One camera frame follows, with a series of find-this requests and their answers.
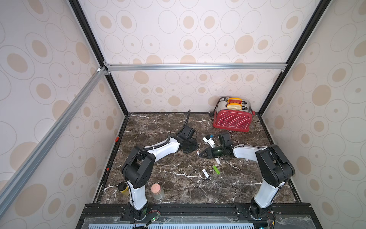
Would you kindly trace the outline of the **green usb drive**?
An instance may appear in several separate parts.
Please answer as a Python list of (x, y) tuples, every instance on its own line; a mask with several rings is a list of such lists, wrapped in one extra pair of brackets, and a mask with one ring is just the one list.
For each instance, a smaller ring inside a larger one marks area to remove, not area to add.
[(218, 168), (216, 166), (213, 166), (213, 169), (214, 169), (216, 174), (220, 175), (220, 171), (218, 170)]

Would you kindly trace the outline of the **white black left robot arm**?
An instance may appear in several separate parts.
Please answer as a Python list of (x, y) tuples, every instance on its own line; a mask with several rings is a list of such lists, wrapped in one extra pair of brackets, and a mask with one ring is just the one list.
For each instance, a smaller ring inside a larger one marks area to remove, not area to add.
[(146, 215), (148, 204), (145, 185), (151, 177), (154, 164), (178, 151), (186, 154), (196, 151), (198, 144), (194, 137), (195, 133), (195, 129), (184, 126), (179, 132), (170, 134), (160, 143), (152, 146), (136, 145), (132, 148), (121, 172), (129, 188), (129, 203), (136, 219), (142, 219)]

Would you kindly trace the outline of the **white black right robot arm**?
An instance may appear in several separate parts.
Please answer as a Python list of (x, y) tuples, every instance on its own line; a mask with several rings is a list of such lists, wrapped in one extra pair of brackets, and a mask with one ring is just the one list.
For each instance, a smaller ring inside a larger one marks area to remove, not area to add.
[(267, 147), (235, 144), (229, 133), (218, 135), (220, 144), (214, 142), (213, 135), (203, 141), (210, 145), (199, 157), (212, 159), (221, 156), (249, 159), (257, 162), (263, 178), (261, 187), (251, 200), (250, 212), (255, 219), (262, 218), (271, 207), (272, 201), (281, 187), (295, 174), (295, 169), (278, 145)]

